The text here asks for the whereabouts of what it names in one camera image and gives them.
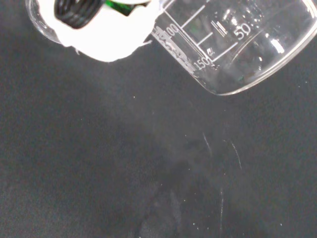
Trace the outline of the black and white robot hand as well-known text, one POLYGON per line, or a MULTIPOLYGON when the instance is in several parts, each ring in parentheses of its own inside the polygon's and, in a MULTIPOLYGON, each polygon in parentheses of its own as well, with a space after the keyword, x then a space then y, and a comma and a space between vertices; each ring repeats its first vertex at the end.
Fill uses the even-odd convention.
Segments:
POLYGON ((124 59, 149 44, 147 38, 161 10, 158 0, 136 6, 128 16, 103 6, 86 26, 74 29, 57 18, 53 0, 38 3, 40 15, 55 32, 58 43, 101 62, 124 59))

